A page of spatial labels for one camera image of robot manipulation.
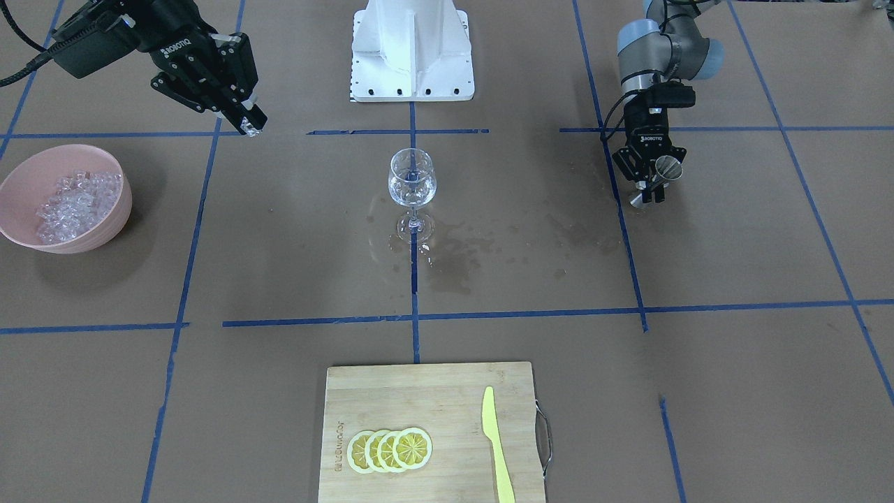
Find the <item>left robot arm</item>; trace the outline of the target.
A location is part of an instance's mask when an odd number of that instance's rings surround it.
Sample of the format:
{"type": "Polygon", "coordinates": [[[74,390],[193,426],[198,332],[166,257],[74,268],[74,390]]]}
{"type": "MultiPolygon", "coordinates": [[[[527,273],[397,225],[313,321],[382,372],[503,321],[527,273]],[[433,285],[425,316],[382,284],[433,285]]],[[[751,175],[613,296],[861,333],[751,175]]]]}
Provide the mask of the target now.
{"type": "Polygon", "coordinates": [[[644,18],[617,35],[625,143],[613,161],[645,203],[660,203],[680,178],[687,151],[673,145],[668,111],[696,104],[693,80],[707,80],[724,63],[724,45],[703,37],[696,20],[716,1],[645,1],[644,18]]]}

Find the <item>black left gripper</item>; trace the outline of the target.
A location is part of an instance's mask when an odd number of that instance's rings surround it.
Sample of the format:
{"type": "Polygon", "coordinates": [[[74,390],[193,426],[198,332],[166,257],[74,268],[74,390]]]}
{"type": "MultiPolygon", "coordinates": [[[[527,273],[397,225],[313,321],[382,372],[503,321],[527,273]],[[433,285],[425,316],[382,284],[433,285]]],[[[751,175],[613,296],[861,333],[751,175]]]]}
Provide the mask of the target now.
{"type": "Polygon", "coordinates": [[[673,145],[666,108],[625,105],[623,125],[626,140],[613,154],[613,161],[626,180],[634,184],[646,182],[652,172],[652,163],[659,156],[677,157],[682,165],[687,151],[673,145]]]}

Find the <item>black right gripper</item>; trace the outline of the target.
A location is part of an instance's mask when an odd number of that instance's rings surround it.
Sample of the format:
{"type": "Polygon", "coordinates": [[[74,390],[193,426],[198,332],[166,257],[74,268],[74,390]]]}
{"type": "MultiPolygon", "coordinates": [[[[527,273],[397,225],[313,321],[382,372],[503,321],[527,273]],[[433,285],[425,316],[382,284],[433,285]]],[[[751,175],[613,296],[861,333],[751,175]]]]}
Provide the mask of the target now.
{"type": "Polygon", "coordinates": [[[193,1],[110,1],[140,53],[159,73],[151,86],[192,111],[230,112],[242,134],[247,120],[264,130],[268,117],[256,105],[258,69],[246,33],[223,34],[201,17],[193,1]]]}

